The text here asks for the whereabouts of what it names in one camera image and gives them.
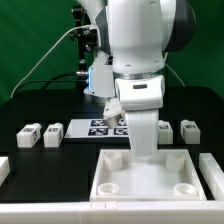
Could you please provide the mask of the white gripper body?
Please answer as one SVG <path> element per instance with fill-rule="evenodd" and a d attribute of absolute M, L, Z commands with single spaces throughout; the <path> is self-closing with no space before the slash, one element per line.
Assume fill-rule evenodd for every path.
<path fill-rule="evenodd" d="M 165 80 L 115 81 L 116 94 L 125 113 L 131 150 L 135 156 L 150 156 L 157 150 L 159 109 L 163 107 Z"/>

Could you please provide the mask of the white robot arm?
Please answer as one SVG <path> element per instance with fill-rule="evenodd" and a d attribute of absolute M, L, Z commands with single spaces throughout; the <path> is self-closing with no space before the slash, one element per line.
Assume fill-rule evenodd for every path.
<path fill-rule="evenodd" d="M 94 62 L 84 94 L 105 104 L 114 128 L 123 116 L 131 150 L 157 150 L 159 109 L 165 92 L 163 54 L 183 49 L 195 31 L 188 0 L 77 0 L 96 32 Z"/>

